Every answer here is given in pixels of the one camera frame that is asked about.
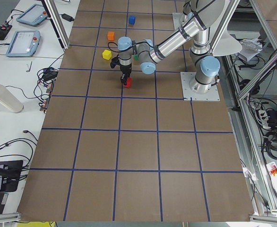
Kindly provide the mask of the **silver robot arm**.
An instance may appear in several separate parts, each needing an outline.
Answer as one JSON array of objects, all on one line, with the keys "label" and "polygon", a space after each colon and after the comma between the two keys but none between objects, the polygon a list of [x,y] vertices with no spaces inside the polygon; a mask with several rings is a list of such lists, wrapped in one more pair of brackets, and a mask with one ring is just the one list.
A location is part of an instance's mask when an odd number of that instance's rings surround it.
[{"label": "silver robot arm", "polygon": [[121,83],[130,87],[132,79],[132,56],[137,55],[140,69],[144,74],[152,74],[156,64],[201,32],[209,29],[221,15],[225,6],[224,0],[188,0],[183,14],[187,17],[183,24],[174,30],[170,36],[159,44],[153,44],[149,39],[132,40],[123,36],[118,39],[118,55],[114,58],[122,72]]}]

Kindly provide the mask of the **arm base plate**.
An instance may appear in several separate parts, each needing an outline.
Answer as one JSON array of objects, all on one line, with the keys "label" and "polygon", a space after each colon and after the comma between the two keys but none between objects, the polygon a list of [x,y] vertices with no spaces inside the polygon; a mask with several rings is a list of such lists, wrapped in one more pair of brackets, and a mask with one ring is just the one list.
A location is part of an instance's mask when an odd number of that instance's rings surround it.
[{"label": "arm base plate", "polygon": [[178,27],[182,26],[192,17],[192,13],[189,13],[188,15],[185,15],[183,13],[173,13],[172,17],[174,30],[177,30]]},{"label": "arm base plate", "polygon": [[181,72],[182,93],[184,101],[220,101],[215,78],[208,85],[202,85],[196,81],[196,72]]}]

